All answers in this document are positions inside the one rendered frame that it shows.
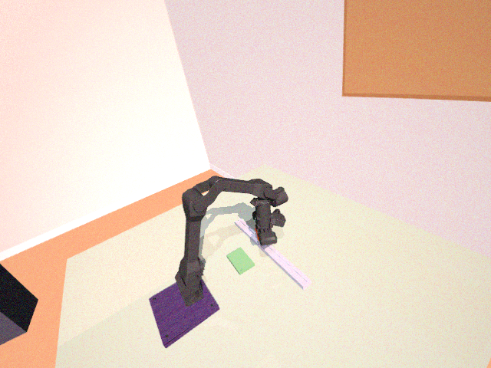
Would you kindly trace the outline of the light green tray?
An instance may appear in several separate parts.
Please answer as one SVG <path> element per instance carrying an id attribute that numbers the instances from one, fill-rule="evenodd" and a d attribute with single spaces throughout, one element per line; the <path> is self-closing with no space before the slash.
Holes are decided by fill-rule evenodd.
<path id="1" fill-rule="evenodd" d="M 238 271 L 239 275 L 255 266 L 254 261 L 250 259 L 250 257 L 242 250 L 242 248 L 238 248 L 237 250 L 228 254 L 226 257 L 232 263 L 234 268 Z"/>

